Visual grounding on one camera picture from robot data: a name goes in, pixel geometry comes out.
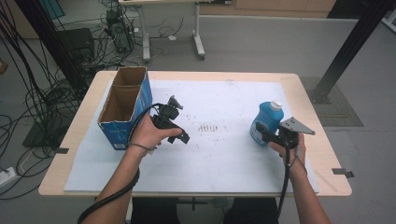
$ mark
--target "person's left hand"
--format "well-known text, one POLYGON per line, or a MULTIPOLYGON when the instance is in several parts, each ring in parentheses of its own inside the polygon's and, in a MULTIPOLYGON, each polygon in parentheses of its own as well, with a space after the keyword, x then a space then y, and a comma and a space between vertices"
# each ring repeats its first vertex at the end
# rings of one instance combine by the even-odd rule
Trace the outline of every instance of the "person's left hand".
POLYGON ((179 128, 158 129, 154 126, 151 119, 152 117, 149 114, 146 114, 143 117, 142 121, 134 131, 131 143, 147 148, 155 148, 164 138, 181 134, 181 129, 179 128))

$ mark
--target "white paper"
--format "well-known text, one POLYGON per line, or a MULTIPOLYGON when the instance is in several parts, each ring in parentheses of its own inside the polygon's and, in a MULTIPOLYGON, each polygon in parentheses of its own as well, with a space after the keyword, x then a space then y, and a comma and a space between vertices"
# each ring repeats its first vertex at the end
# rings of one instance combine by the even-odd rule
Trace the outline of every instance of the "white paper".
MULTIPOLYGON (((153 103, 166 104, 175 95, 184 106, 174 123, 191 139, 187 145, 178 139, 174 144, 163 140, 153 155, 147 155, 140 165, 135 192, 181 195, 281 191, 282 159, 271 148, 256 144, 249 134, 262 102, 281 101, 284 119, 291 117, 280 83, 151 80, 150 85, 153 103)), ((123 155, 123 151, 111 147, 96 123, 106 96, 107 92, 78 148, 64 190, 102 190, 123 155)), ((318 192, 308 159, 306 169, 318 192)))

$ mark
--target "cardboard box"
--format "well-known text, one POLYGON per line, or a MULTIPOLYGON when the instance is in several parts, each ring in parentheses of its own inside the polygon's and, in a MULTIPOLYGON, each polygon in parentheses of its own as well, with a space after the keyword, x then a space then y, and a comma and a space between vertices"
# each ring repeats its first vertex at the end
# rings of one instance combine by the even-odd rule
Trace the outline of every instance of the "cardboard box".
POLYGON ((114 149, 125 150, 128 147, 134 121, 151 104, 147 68, 120 68, 98 119, 99 127, 114 149))

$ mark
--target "bottle cap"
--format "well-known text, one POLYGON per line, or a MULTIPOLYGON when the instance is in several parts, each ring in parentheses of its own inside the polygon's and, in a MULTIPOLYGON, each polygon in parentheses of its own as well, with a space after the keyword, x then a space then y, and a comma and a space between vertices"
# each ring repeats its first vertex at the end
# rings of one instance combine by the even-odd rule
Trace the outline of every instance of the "bottle cap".
POLYGON ((282 102, 280 102, 280 101, 272 101, 270 106, 271 106, 271 109, 273 109, 275 111, 278 111, 278 110, 282 109, 282 102))

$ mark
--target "white desk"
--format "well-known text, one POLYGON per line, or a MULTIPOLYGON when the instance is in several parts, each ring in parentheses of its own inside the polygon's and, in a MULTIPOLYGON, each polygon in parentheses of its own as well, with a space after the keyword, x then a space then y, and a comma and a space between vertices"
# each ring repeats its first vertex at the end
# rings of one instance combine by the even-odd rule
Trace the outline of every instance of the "white desk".
POLYGON ((144 13, 144 5, 160 5, 160 4, 172 4, 177 8, 177 4, 183 3, 191 3, 195 4, 194 14, 195 14, 195 29, 192 31, 192 37, 195 41, 195 46, 198 51, 198 55, 205 58, 204 46, 201 41, 201 37, 199 35, 199 10, 200 4, 199 0, 119 0, 120 5, 122 6, 135 6, 137 9, 137 13, 140 18, 140 25, 143 33, 143 61, 148 63, 150 60, 150 52, 149 52, 149 34, 146 31, 145 24, 145 13, 144 13))

